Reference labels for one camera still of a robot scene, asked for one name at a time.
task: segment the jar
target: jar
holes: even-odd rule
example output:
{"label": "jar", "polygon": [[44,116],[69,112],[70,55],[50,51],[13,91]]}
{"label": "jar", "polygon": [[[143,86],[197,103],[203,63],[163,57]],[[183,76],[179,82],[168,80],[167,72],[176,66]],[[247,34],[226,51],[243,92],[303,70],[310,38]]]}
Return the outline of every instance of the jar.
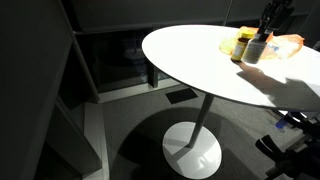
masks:
{"label": "jar", "polygon": [[234,62],[240,62],[242,55],[248,45],[249,40],[253,37],[251,32],[243,32],[238,38],[237,44],[232,52],[231,60]]}
{"label": "jar", "polygon": [[266,46],[267,42],[261,41],[256,37],[253,38],[248,42],[247,48],[243,53],[241,61],[250,64],[257,64]]}

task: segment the bottle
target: bottle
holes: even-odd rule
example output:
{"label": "bottle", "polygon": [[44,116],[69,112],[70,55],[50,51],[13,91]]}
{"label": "bottle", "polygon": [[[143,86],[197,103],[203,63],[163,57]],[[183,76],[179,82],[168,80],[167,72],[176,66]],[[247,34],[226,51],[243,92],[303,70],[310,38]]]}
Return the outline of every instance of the bottle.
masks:
{"label": "bottle", "polygon": [[288,122],[284,119],[281,118],[277,123],[276,123],[276,127],[278,129],[283,129],[284,126],[286,126],[288,124]]}
{"label": "bottle", "polygon": [[262,52],[267,46],[267,42],[260,40],[260,34],[255,34],[254,38],[248,42],[247,48],[243,53],[241,61],[256,64]]}
{"label": "bottle", "polygon": [[240,38],[238,38],[237,44],[233,50],[232,56],[231,56],[231,60],[234,62],[240,62],[241,61],[241,57],[244,53],[244,50],[247,47],[247,44],[249,42],[249,40],[253,37],[253,33],[251,32],[243,32],[240,36]]}

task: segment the white round table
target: white round table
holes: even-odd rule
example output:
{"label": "white round table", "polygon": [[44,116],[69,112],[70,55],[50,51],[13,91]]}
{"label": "white round table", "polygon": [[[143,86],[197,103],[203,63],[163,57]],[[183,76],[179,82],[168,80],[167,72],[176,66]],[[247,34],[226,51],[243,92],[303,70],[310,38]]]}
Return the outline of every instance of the white round table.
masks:
{"label": "white round table", "polygon": [[221,148],[203,127],[214,97],[288,111],[320,110],[320,53],[308,47],[288,59],[233,63],[219,50],[238,29],[209,25],[172,26],[149,34],[142,49],[149,61],[183,84],[206,92],[197,123],[173,125],[163,139],[169,165],[190,179],[211,176]]}

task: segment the orange bag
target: orange bag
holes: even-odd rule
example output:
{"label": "orange bag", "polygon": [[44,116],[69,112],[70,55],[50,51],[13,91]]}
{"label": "orange bag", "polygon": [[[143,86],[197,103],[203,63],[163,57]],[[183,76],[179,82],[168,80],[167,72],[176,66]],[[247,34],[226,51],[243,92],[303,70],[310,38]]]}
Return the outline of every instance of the orange bag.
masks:
{"label": "orange bag", "polygon": [[[232,55],[233,49],[238,41],[238,38],[243,32],[256,33],[258,28],[242,26],[237,34],[233,37],[225,38],[220,43],[220,51]],[[273,36],[271,34],[267,39],[267,46],[263,51],[260,59],[283,59],[295,55],[303,46],[304,38],[298,34]]]}

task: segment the yellow lid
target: yellow lid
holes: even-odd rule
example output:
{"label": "yellow lid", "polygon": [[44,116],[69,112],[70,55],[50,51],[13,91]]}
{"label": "yellow lid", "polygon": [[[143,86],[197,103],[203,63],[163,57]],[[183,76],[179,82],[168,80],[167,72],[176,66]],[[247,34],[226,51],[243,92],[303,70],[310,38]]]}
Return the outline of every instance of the yellow lid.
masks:
{"label": "yellow lid", "polygon": [[242,38],[246,38],[246,39],[251,39],[251,38],[253,38],[253,36],[254,36],[254,33],[252,33],[252,32],[243,32],[242,34],[241,34],[241,37]]}

